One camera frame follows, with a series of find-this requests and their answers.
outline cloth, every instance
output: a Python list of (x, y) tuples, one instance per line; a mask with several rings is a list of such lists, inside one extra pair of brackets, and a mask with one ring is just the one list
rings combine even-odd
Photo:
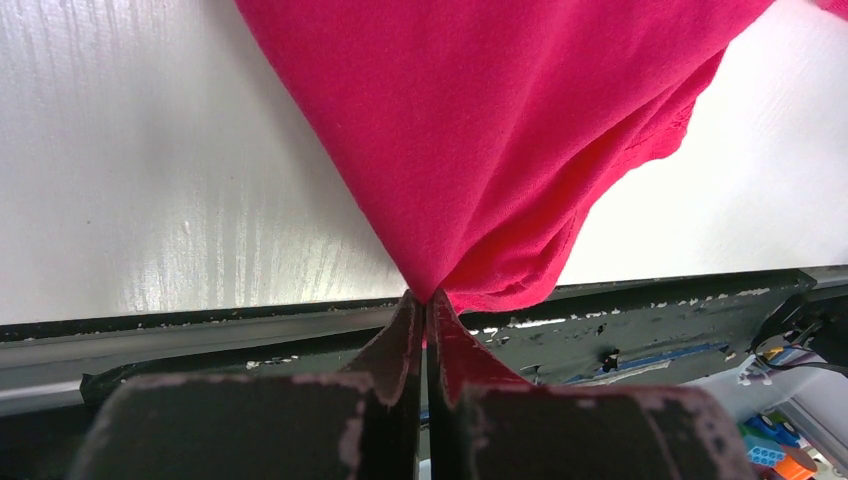
[(816, 0), (816, 5), (843, 20), (848, 20), (848, 0)]
[(412, 291), (479, 311), (545, 299), (771, 2), (236, 1)]

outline blue toy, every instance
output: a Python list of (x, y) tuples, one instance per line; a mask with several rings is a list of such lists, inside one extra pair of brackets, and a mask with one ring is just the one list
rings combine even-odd
[(774, 440), (761, 438), (750, 433), (743, 435), (742, 439), (745, 441), (748, 460), (751, 463), (774, 467), (777, 465), (777, 462), (783, 460), (786, 456), (786, 453), (784, 453), (780, 445)]

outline dark metal frame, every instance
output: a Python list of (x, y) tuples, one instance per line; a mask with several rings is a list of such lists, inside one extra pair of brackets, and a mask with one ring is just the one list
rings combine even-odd
[(404, 296), (339, 373), (130, 380), (103, 407), (68, 478), (416, 478), (425, 324), (434, 478), (750, 473), (733, 421), (705, 393), (532, 385), (437, 292), (426, 306)]

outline chipped paint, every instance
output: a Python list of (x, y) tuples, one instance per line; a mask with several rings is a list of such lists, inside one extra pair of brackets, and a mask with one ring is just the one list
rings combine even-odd
[(756, 288), (754, 290), (745, 290), (736, 294), (737, 297), (747, 297), (749, 295), (763, 295), (770, 292), (770, 288)]
[(356, 478), (356, 473), (359, 470), (359, 441), (362, 438), (362, 414), (354, 418), (349, 418), (347, 428), (339, 438), (339, 460), (350, 468), (347, 476), (348, 479)]
[(550, 325), (552, 323), (562, 323), (564, 322), (564, 318), (552, 318), (550, 320), (535, 320), (532, 322), (523, 322), (523, 323), (512, 323), (510, 322), (507, 325), (509, 328), (532, 328), (532, 327), (540, 327), (542, 325)]
[(578, 398), (577, 406), (580, 408), (595, 408), (598, 406), (598, 401), (594, 398)]

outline white surface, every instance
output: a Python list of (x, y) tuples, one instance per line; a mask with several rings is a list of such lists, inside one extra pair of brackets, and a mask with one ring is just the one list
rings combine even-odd
[[(229, 0), (0, 0), (0, 323), (397, 296)], [(848, 263), (848, 22), (781, 0), (562, 283)]]

